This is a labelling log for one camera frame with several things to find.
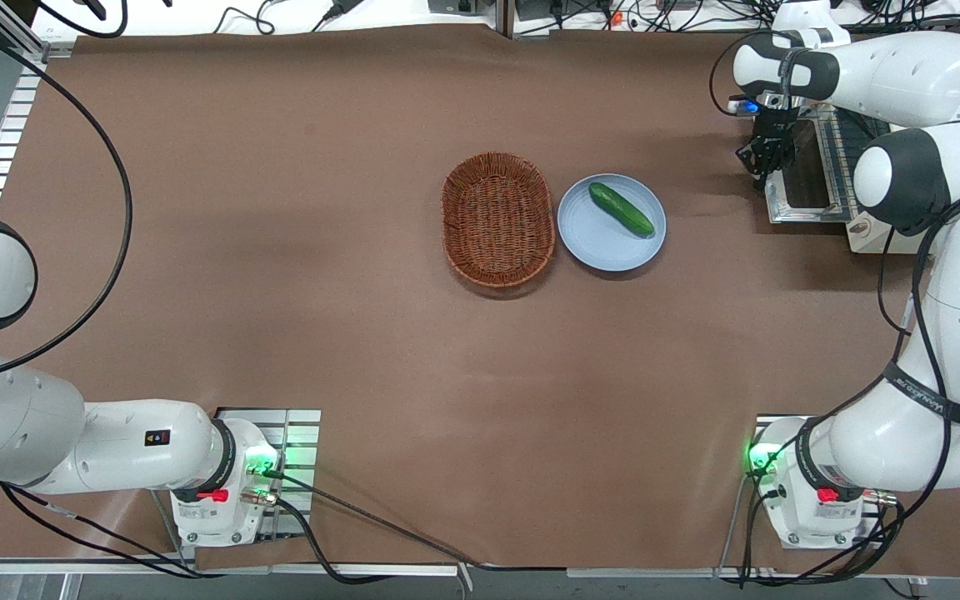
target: white table surface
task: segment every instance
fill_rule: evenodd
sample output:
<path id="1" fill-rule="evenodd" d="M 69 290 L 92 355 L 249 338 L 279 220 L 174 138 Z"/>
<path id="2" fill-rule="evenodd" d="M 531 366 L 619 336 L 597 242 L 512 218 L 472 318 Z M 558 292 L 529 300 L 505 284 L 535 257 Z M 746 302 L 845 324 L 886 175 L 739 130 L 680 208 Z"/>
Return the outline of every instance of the white table surface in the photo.
<path id="1" fill-rule="evenodd" d="M 43 0 L 62 15 L 88 29 L 96 31 L 113 31 L 117 29 L 121 19 L 121 1 L 102 0 L 106 5 L 106 22 L 98 19 L 86 7 L 76 4 L 73 0 Z M 192 35 L 211 33 L 217 26 L 221 14 L 227 7 L 239 8 L 247 14 L 253 15 L 262 0 L 175 0 L 172 8 L 165 7 L 161 0 L 128 0 L 128 29 L 126 35 Z M 571 11 L 575 4 L 568 3 Z M 622 11 L 635 5 L 635 0 L 625 0 Z M 313 29 L 317 21 L 332 6 L 332 0 L 277 0 L 266 11 L 262 18 L 269 20 L 277 27 L 277 35 L 304 33 Z M 647 18 L 658 16 L 658 7 L 655 0 L 645 0 L 640 3 L 640 13 Z M 861 9 L 857 0 L 845 0 L 841 7 L 832 12 L 840 23 L 858 23 L 868 18 L 868 12 Z M 926 8 L 925 15 L 960 14 L 960 0 L 938 0 Z M 684 23 L 701 23 L 713 18 L 735 18 L 731 12 L 715 0 L 706 0 L 698 15 L 693 10 L 673 11 L 669 18 L 670 27 L 677 29 Z M 434 14 L 428 10 L 428 0 L 362 0 L 351 12 L 332 19 L 325 23 L 321 31 L 337 31 L 350 29 L 369 29 L 375 27 L 393 27 L 401 24 L 422 23 L 487 23 L 494 27 L 494 10 L 487 16 L 458 16 L 448 14 Z M 625 18 L 616 30 L 630 31 L 629 19 Z M 528 20 L 515 23 L 514 31 L 525 32 L 530 29 L 543 27 L 544 24 L 553 24 L 553 19 Z M 600 12 L 585 12 L 582 15 L 565 20 L 565 29 L 602 29 L 606 24 L 606 17 Z M 647 24 L 637 27 L 643 30 Z M 755 29 L 753 22 L 710 22 L 700 27 L 691 27 L 691 31 L 706 31 L 719 29 Z M 32 24 L 32 29 L 39 37 L 47 42 L 71 42 L 76 39 L 77 32 L 64 26 L 44 11 L 38 11 Z M 543 37 L 550 29 L 536 31 L 530 35 Z M 257 35 L 254 22 L 239 15 L 232 14 L 225 19 L 221 27 L 223 33 Z"/>

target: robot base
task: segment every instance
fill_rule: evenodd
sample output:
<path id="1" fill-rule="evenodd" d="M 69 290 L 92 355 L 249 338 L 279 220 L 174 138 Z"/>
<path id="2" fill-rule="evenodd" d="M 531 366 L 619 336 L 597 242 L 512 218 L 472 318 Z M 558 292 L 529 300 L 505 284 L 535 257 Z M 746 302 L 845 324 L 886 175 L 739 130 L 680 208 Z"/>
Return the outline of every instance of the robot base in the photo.
<path id="1" fill-rule="evenodd" d="M 172 497 L 172 519 L 180 539 L 188 546 L 225 547 L 252 543 L 262 521 L 263 506 L 240 500 L 243 491 L 269 490 L 269 479 L 250 471 L 257 463 L 277 464 L 277 451 L 270 447 L 262 430 L 242 418 L 225 418 L 224 424 L 236 440 L 236 460 L 222 489 L 227 502 L 204 497 L 182 502 Z"/>
<path id="2" fill-rule="evenodd" d="M 763 429 L 751 448 L 752 466 L 765 466 L 769 453 L 795 437 L 803 423 L 802 418 L 781 418 Z M 862 517 L 865 502 L 860 497 L 853 502 L 820 502 L 799 470 L 793 445 L 777 455 L 758 483 L 762 495 L 773 490 L 778 495 L 765 501 L 765 513 L 787 550 L 845 550 L 876 524 L 872 517 Z"/>

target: brown tablecloth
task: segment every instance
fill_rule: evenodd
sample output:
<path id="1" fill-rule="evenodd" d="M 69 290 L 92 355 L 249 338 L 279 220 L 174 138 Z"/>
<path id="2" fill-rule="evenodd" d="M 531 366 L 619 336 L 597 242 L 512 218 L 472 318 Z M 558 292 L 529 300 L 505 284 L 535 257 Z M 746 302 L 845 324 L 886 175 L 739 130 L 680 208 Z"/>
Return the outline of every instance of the brown tablecloth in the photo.
<path id="1" fill-rule="evenodd" d="M 823 413 L 893 342 L 875 257 L 852 255 L 841 227 L 768 223 L 733 156 L 744 124 L 706 95 L 730 39 L 83 39 L 50 72 L 121 149 L 136 228 L 102 311 L 35 365 L 91 402 L 321 409 L 317 485 L 483 561 L 716 565 L 755 415 Z M 733 90 L 723 71 L 717 88 Z M 454 164 L 490 149 L 533 160 L 555 198 L 594 173 L 640 179 L 666 244 L 629 277 L 558 247 L 528 295 L 476 295 L 443 257 L 438 199 Z M 83 310 L 121 228 L 106 151 L 49 88 L 2 215 L 41 274 L 29 315 L 0 334 L 12 356 Z M 61 502 L 168 547 L 145 491 Z M 313 524 L 336 562 L 441 559 L 320 502 Z M 757 536 L 759 565 L 818 558 L 777 551 L 767 524 Z M 0 556 L 85 552 L 0 494 Z M 291 540 L 199 558 L 312 555 Z M 960 576 L 960 491 L 938 492 L 877 572 Z"/>

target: green light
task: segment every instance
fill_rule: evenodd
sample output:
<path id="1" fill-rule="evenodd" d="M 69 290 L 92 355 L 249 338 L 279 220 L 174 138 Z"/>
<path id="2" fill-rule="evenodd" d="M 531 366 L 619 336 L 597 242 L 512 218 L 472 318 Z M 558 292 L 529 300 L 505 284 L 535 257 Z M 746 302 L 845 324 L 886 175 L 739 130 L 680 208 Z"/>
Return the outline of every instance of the green light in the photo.
<path id="1" fill-rule="evenodd" d="M 247 461 L 248 473 L 266 474 L 270 468 L 277 466 L 277 451 L 270 447 L 253 447 L 247 450 L 243 460 Z"/>
<path id="2" fill-rule="evenodd" d="M 750 457 L 751 468 L 763 468 L 768 464 L 769 470 L 776 468 L 770 462 L 780 453 L 780 444 L 754 444 L 747 455 Z"/>

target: velcro strap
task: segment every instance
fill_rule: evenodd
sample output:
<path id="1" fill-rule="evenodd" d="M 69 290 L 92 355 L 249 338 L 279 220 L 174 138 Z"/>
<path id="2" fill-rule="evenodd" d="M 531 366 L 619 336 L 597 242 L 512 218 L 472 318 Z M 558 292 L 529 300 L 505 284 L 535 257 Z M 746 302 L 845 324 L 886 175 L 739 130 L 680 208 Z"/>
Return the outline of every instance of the velcro strap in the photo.
<path id="1" fill-rule="evenodd" d="M 927 385 L 910 377 L 903 368 L 891 361 L 883 369 L 883 376 L 899 391 L 906 394 L 918 405 L 940 415 L 942 418 L 949 418 L 950 422 L 960 425 L 960 405 L 952 399 L 938 395 L 930 390 Z"/>

